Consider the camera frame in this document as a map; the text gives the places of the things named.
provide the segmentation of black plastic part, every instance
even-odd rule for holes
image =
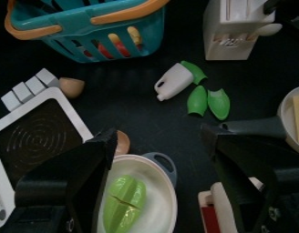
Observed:
[[[257,233],[269,222],[281,224],[273,224],[268,209],[279,203],[292,209],[281,203],[281,197],[291,194],[298,194],[294,203],[298,199],[299,207],[299,154],[208,125],[201,126],[201,140],[231,203],[237,232]],[[263,190],[255,188],[248,177],[257,178]],[[289,216],[289,222],[281,219],[285,225],[299,226],[299,215]]]
[[[67,218],[73,232],[96,232],[114,152],[116,130],[109,129],[37,166],[15,186],[15,209],[0,232],[63,232]]]

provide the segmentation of pan handle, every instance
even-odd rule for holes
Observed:
[[[255,120],[223,122],[220,128],[239,135],[268,136],[285,139],[287,133],[279,116]]]
[[[148,158],[150,161],[153,161],[160,166],[174,188],[177,175],[176,175],[176,166],[170,158],[165,154],[158,153],[158,152],[145,153],[142,154],[142,157]]]

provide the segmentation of black surface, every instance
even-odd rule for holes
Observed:
[[[116,127],[129,136],[130,154],[157,151],[173,160],[178,174],[174,233],[203,232],[197,192],[208,190],[217,177],[199,129],[201,123],[220,122],[209,110],[204,117],[187,115],[185,101],[195,85],[158,102],[157,79],[181,60],[200,66],[208,76],[201,85],[209,90],[223,88],[229,96],[227,120],[273,116],[281,98],[299,86],[299,39],[284,28],[259,38],[247,61],[205,61],[201,16],[207,3],[170,0],[158,50],[148,57],[96,64],[77,64],[39,41],[15,40],[0,24],[0,97],[42,67],[57,77],[85,80],[84,93],[71,105],[90,132]],[[0,100],[0,118],[6,113]],[[275,142],[285,147],[283,141]]]

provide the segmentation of toy food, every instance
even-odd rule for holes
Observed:
[[[76,98],[80,96],[85,87],[85,82],[82,80],[61,77],[59,78],[59,88],[61,92],[67,98]]]
[[[118,177],[108,188],[102,224],[106,233],[125,233],[137,220],[145,202],[145,185],[132,176]]]
[[[207,91],[203,86],[196,86],[187,100],[188,114],[197,113],[203,116],[207,107]]]
[[[229,98],[223,89],[208,90],[208,106],[216,118],[224,120],[229,113]]]

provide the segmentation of orange basket handle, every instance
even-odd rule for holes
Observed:
[[[10,23],[10,12],[14,7],[14,4],[15,4],[15,0],[7,1],[5,28],[6,28],[6,31],[15,38],[18,38],[19,40],[30,40],[30,39],[35,39],[37,37],[58,33],[62,30],[59,25],[50,25],[50,26],[45,26],[45,27],[39,27],[39,28],[23,30],[23,31],[17,30]]]
[[[109,24],[118,21],[140,18],[152,14],[158,8],[161,8],[169,0],[148,0],[142,4],[113,12],[106,15],[96,16],[90,18],[90,23],[93,25]]]

